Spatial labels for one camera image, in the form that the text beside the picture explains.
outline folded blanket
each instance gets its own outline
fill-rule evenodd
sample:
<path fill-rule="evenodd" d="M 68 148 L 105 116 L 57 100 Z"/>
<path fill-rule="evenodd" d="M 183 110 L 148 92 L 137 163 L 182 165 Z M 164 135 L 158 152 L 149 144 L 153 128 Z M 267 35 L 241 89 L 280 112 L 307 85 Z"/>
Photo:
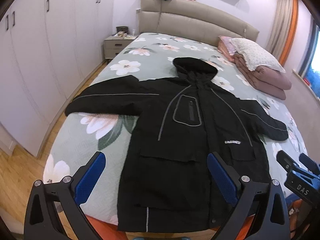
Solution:
<path fill-rule="evenodd" d="M 278 87 L 275 87 L 274 85 L 271 85 L 267 82 L 264 82 L 258 78 L 256 78 L 252 73 L 254 71 L 250 71 L 244 60 L 242 61 L 241 57 L 238 56 L 239 54 L 235 54 L 235 62 L 236 62 L 236 67 L 238 68 L 238 70 L 244 75 L 244 77 L 246 78 L 246 80 L 250 83 L 250 85 L 252 85 L 255 89 L 262 91 L 264 93 L 267 93 L 269 95 L 272 95 L 276 98 L 279 98 L 281 100 L 285 100 L 286 99 L 286 95 L 284 93 L 283 89 L 280 89 Z"/>
<path fill-rule="evenodd" d="M 243 55 L 236 53 L 234 55 L 237 58 L 241 65 L 246 66 Z M 258 66 L 256 70 L 251 71 L 252 75 L 257 79 L 266 82 L 270 85 L 273 85 L 282 90 L 290 90 L 292 83 L 291 81 L 281 72 L 274 69 L 268 68 L 266 66 Z"/>

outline nightstand drawer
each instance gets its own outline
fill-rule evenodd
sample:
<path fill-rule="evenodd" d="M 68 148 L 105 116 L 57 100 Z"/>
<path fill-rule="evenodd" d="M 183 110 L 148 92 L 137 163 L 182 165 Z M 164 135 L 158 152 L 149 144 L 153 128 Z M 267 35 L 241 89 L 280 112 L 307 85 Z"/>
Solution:
<path fill-rule="evenodd" d="M 114 58 L 115 56 L 117 56 L 120 52 L 122 51 L 122 49 L 104 49 L 104 57 L 105 58 Z"/>
<path fill-rule="evenodd" d="M 105 40 L 104 49 L 124 49 L 133 40 Z"/>

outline white pillow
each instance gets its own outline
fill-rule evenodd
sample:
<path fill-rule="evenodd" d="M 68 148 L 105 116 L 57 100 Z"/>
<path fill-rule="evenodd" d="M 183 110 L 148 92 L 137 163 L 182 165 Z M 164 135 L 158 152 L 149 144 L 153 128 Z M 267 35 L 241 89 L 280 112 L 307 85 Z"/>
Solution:
<path fill-rule="evenodd" d="M 263 65 L 285 73 L 284 68 L 277 59 L 254 41 L 243 38 L 234 38 L 231 39 L 230 42 L 235 46 L 238 53 L 243 55 L 250 71 L 254 71 L 258 66 Z"/>

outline floral bedsheet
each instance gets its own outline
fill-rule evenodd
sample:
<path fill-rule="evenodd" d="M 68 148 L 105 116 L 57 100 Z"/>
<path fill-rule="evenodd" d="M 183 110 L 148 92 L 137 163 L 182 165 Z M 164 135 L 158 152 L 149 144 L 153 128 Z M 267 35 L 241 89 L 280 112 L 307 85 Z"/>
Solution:
<path fill-rule="evenodd" d="M 286 172 L 275 156 L 283 149 L 300 164 L 300 153 L 307 154 L 307 151 L 297 125 L 281 100 L 254 89 L 216 47 L 165 34 L 143 33 L 116 56 L 92 84 L 124 75 L 134 75 L 139 80 L 175 77 L 177 73 L 172 64 L 175 57 L 195 57 L 215 66 L 218 74 L 212 82 L 236 97 L 257 100 L 267 114 L 287 125 L 289 139 L 286 141 L 272 141 L 264 136 L 260 139 L 267 151 L 271 177 L 280 181 L 288 196 L 291 192 L 284 187 Z M 81 208 L 89 216 L 117 225 L 118 184 L 136 120 L 134 116 L 70 114 L 52 146 L 43 174 L 44 183 L 73 175 L 96 151 L 103 152 L 106 167 Z"/>

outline reflective piping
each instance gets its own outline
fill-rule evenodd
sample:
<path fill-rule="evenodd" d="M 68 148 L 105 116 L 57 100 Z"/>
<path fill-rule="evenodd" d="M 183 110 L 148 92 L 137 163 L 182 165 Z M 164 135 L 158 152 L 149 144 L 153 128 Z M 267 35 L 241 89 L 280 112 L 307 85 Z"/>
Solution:
<path fill-rule="evenodd" d="M 199 116 L 200 124 L 190 125 L 190 124 L 187 124 L 187 123 L 184 123 L 184 122 L 179 122 L 179 121 L 176 120 L 175 115 L 176 115 L 176 112 L 177 112 L 177 109 L 178 109 L 178 106 L 179 106 L 179 103 L 180 103 L 180 100 L 181 100 L 182 97 L 193 98 L 193 99 L 196 101 L 196 107 L 197 107 L 197 110 L 198 110 L 198 116 Z M 185 124 L 185 125 L 187 125 L 187 126 L 195 127 L 195 126 L 200 126 L 200 125 L 202 125 L 202 120 L 201 120 L 201 116 L 200 116 L 200 110 L 199 110 L 199 105 L 198 105 L 197 99 L 194 98 L 194 97 L 189 97 L 189 96 L 186 96 L 186 95 L 181 95 L 181 96 L 179 97 L 178 102 L 177 102 L 176 108 L 174 109 L 172 119 L 173 119 L 175 122 L 182 123 L 182 124 Z"/>
<path fill-rule="evenodd" d="M 161 128 L 160 128 L 160 131 L 159 131 L 158 141 L 160 141 L 160 139 L 161 139 L 161 134 L 162 134 L 163 126 L 164 126 L 164 121 L 165 121 L 165 118 L 167 117 L 167 114 L 168 114 L 168 111 L 169 111 L 169 107 L 171 106 L 172 102 L 173 102 L 184 90 L 186 90 L 186 89 L 189 88 L 189 87 L 191 87 L 191 85 L 188 86 L 188 87 L 186 87 L 186 88 L 184 88 L 183 90 L 181 90 L 181 91 L 170 101 L 170 103 L 169 103 L 169 105 L 168 105 L 168 107 L 167 107 L 167 109 L 166 109 L 166 111 L 165 111 L 165 113 L 164 113 L 163 119 L 162 119 L 162 124 L 161 124 Z"/>
<path fill-rule="evenodd" d="M 257 116 L 256 114 L 252 114 L 252 115 L 255 115 L 256 117 L 258 117 L 261 121 L 263 121 L 259 116 Z M 276 130 L 280 130 L 280 131 L 287 131 L 287 130 L 282 130 L 282 129 L 280 129 L 280 128 L 276 128 L 276 127 L 273 127 L 273 126 L 271 126 L 270 124 L 267 124 L 265 121 L 263 121 L 267 126 L 270 126 L 270 127 L 272 127 L 273 129 L 276 129 Z"/>
<path fill-rule="evenodd" d="M 213 89 L 211 89 L 211 91 L 212 91 L 218 98 L 220 98 L 223 102 L 225 102 L 226 105 L 230 107 L 230 109 L 232 110 L 232 112 L 233 112 L 233 113 L 236 115 L 236 117 L 239 119 L 239 121 L 240 121 L 240 123 L 241 123 L 241 125 L 242 125 L 242 127 L 243 127 L 243 129 L 244 129 L 244 131 L 245 131 L 245 133 L 247 134 L 247 137 L 248 137 L 248 139 L 249 139 L 250 145 L 251 145 L 251 147 L 252 147 L 251 139 L 250 139 L 249 134 L 248 134 L 246 128 L 244 127 L 244 125 L 243 125 L 240 117 L 237 115 L 237 113 L 232 109 L 232 107 L 231 107 L 225 100 L 223 100 L 216 92 L 213 91 Z"/>
<path fill-rule="evenodd" d="M 149 207 L 147 207 L 146 232 L 148 232 L 148 224 L 149 224 Z"/>
<path fill-rule="evenodd" d="M 128 94 L 97 94 L 97 95 L 87 95 L 87 96 L 81 96 L 76 99 L 73 99 L 73 101 L 76 101 L 79 98 L 84 98 L 84 97 L 92 97 L 92 96 L 122 96 L 122 95 L 153 95 L 153 96 L 159 96 L 160 94 L 135 94 L 135 93 L 128 93 Z"/>

